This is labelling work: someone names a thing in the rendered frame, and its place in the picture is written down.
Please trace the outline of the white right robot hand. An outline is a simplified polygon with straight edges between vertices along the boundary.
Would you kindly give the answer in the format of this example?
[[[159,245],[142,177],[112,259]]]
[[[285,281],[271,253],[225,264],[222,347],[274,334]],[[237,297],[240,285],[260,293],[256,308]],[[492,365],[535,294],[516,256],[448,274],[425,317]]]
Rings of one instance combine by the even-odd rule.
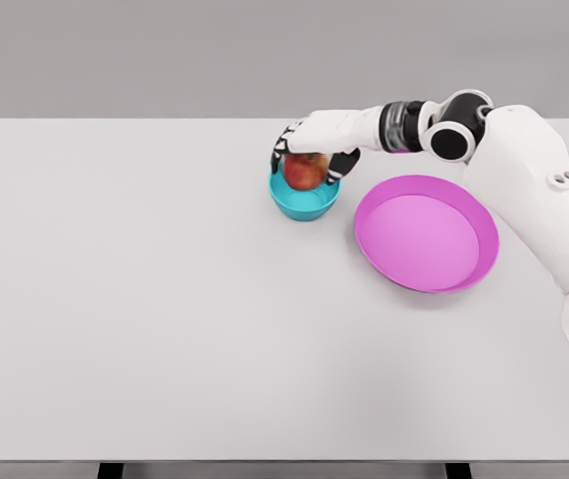
[[[318,110],[287,126],[276,140],[271,173],[291,154],[324,154],[329,162],[323,182],[338,183],[358,162],[363,144],[352,130],[347,110]]]

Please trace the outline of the red apple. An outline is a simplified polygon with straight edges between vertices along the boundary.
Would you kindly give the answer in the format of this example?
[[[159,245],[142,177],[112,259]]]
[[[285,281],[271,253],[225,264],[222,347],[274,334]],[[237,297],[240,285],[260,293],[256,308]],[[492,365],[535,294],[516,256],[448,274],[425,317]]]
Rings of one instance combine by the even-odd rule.
[[[313,190],[325,181],[328,165],[324,154],[289,154],[284,159],[284,180],[296,191]]]

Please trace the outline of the blue bowl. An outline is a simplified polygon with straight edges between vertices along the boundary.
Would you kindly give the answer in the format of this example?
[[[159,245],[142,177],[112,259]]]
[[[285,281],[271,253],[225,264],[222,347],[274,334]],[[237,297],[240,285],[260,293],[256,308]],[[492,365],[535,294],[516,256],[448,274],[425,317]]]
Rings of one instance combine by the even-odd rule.
[[[336,202],[341,183],[321,184],[309,191],[297,191],[285,181],[281,172],[270,174],[269,192],[278,209],[289,219],[311,222],[327,213]]]

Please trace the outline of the pink plate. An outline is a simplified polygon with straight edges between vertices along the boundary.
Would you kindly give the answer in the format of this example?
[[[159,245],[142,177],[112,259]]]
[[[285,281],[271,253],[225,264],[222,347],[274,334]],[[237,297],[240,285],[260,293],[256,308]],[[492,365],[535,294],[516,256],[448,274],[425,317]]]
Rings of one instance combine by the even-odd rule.
[[[425,293],[474,286],[500,251],[487,208],[463,187],[426,175],[393,177],[369,190],[356,208],[354,233],[379,273]]]

